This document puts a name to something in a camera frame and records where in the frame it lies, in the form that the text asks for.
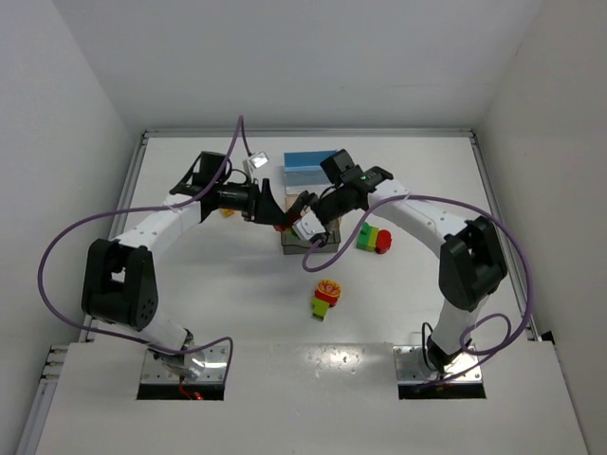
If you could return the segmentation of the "dark green lego brick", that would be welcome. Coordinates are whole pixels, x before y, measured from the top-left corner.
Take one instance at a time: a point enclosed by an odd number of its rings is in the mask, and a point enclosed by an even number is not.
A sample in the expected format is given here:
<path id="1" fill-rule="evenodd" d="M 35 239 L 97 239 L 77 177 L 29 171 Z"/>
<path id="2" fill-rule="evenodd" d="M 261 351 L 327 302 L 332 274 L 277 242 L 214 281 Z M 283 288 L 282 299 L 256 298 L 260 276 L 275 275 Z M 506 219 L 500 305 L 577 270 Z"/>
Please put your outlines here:
<path id="1" fill-rule="evenodd" d="M 361 225 L 361 228 L 359 230 L 359 234 L 357 237 L 357 241 L 356 241 L 356 248 L 361 249 L 361 250 L 365 250 L 365 251 L 369 251 L 370 249 L 370 239 L 371 239 L 371 233 L 372 233 L 372 228 L 371 226 L 364 222 Z"/>

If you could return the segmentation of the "orange plastic container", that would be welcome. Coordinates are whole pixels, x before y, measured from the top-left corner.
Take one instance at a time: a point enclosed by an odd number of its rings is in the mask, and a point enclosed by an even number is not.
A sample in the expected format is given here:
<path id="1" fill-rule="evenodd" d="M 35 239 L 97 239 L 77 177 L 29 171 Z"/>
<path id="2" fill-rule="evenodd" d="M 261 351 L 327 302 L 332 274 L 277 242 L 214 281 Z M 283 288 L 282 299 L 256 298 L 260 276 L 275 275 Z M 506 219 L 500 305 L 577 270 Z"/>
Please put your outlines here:
<path id="1" fill-rule="evenodd" d="M 310 208 L 309 208 L 309 209 L 308 209 L 308 210 L 307 210 L 307 211 L 306 211 L 304 214 L 306 214 L 308 211 L 313 211 L 313 212 L 315 213 L 315 205 L 317 204 L 317 202 L 318 202 L 318 201 L 319 201 L 319 200 L 320 200 L 322 197 L 324 197 L 324 196 L 325 196 L 325 195 L 327 195 L 327 194 L 317 194 L 317 201 L 316 201 L 316 202 L 315 202 L 313 205 L 311 205 L 311 206 L 310 206 Z M 298 195 L 299 195 L 299 194 L 293 194 L 293 195 L 287 195 L 287 196 L 285 197 L 285 208 L 286 208 L 286 210 L 288 210 L 288 207 L 289 207 L 289 206 L 292 204 L 293 200 L 294 200 L 294 199 L 295 199 L 295 198 L 296 198 Z"/>

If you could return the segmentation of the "blue plastic container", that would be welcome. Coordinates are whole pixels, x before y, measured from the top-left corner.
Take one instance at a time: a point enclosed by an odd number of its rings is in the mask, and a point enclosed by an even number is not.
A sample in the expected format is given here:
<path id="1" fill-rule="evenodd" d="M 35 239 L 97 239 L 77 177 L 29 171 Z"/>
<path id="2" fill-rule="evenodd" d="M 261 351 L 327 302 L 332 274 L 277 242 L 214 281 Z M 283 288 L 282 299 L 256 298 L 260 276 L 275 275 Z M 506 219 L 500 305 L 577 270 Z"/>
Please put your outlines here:
<path id="1" fill-rule="evenodd" d="M 333 150 L 284 153 L 285 171 L 311 172 L 321 167 L 321 163 L 336 152 Z"/>

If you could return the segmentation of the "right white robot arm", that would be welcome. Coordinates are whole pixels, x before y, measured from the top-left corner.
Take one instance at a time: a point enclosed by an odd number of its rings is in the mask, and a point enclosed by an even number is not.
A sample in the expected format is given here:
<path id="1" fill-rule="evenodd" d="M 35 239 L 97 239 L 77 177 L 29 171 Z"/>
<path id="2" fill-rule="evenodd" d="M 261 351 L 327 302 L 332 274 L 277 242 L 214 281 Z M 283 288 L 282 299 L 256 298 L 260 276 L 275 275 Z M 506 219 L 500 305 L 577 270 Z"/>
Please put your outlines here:
<path id="1" fill-rule="evenodd" d="M 392 173 L 379 166 L 363 170 L 345 150 L 331 154 L 321 167 L 332 190 L 298 195 L 287 212 L 295 235 L 320 246 L 331 222 L 362 209 L 426 246 L 439 262 L 444 303 L 422 354 L 432 370 L 443 373 L 468 348 L 481 308 L 507 275 L 494 224 L 485 215 L 466 220 L 418 199 Z"/>

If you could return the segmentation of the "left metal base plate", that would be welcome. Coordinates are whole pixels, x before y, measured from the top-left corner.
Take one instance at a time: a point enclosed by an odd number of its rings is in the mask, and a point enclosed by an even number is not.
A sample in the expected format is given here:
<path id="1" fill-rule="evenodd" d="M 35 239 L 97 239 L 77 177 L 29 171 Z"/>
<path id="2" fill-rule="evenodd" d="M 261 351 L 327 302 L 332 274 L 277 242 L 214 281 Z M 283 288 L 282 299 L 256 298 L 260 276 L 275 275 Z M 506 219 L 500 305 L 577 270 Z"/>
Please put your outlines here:
<path id="1" fill-rule="evenodd" d="M 225 343 L 183 356 L 148 350 L 140 371 L 140 383 L 176 385 L 182 378 L 187 385 L 219 385 L 226 378 L 229 354 L 230 347 Z"/>

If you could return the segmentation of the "clear plastic container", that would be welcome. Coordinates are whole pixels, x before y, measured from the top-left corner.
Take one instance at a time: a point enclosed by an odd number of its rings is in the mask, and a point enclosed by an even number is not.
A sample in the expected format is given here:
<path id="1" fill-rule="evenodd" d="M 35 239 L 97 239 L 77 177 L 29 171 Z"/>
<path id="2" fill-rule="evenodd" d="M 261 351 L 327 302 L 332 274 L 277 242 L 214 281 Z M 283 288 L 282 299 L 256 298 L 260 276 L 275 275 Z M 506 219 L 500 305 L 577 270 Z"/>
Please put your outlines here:
<path id="1" fill-rule="evenodd" d="M 284 171 L 285 194 L 302 191 L 320 193 L 331 183 L 321 167 L 291 168 Z"/>

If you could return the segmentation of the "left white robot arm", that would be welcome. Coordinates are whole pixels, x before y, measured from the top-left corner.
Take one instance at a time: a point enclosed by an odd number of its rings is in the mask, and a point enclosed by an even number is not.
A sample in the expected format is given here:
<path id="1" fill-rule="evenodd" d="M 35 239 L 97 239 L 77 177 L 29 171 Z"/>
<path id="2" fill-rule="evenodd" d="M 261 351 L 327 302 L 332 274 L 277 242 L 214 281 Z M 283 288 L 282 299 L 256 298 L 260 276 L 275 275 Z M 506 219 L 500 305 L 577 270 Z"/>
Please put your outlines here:
<path id="1" fill-rule="evenodd" d="M 193 379 L 204 358 L 193 354 L 193 335 L 159 310 L 155 259 L 183 233 L 217 209 L 233 209 L 255 224 L 284 227 L 289 219 L 275 201 L 268 179 L 229 180 L 220 167 L 224 155 L 202 152 L 170 190 L 166 210 L 154 212 L 112 240 L 88 249 L 83 311 L 108 324 L 130 329 L 148 344 L 155 360 L 170 372 Z"/>

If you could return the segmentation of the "grey plastic container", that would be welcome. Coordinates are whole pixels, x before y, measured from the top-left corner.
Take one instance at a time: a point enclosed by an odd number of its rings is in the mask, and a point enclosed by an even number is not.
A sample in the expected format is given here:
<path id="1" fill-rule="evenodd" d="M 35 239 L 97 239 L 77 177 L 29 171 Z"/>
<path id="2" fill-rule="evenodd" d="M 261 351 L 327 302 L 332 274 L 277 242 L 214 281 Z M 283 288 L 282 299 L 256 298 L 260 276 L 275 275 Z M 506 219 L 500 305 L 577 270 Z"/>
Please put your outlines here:
<path id="1" fill-rule="evenodd" d="M 330 224 L 330 231 L 332 232 L 331 241 L 325 247 L 317 247 L 317 249 L 315 250 L 316 254 L 336 253 L 339 250 L 341 242 L 340 222 L 332 222 Z M 285 232 L 280 233 L 280 239 L 284 255 L 304 255 L 306 251 L 311 247 L 310 242 L 303 241 L 298 237 L 290 237 L 288 235 L 285 235 Z"/>

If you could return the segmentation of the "red round lego brick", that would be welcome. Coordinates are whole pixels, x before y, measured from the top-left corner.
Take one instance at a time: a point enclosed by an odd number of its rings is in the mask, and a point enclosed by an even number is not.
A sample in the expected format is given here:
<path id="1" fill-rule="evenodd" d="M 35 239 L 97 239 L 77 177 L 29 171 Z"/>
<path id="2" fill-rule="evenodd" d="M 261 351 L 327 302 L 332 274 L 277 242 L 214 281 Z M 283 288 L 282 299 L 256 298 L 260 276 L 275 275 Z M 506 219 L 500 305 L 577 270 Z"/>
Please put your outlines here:
<path id="1" fill-rule="evenodd" d="M 377 233 L 375 252 L 377 254 L 385 254 L 392 247 L 393 237 L 389 230 L 381 229 Z"/>

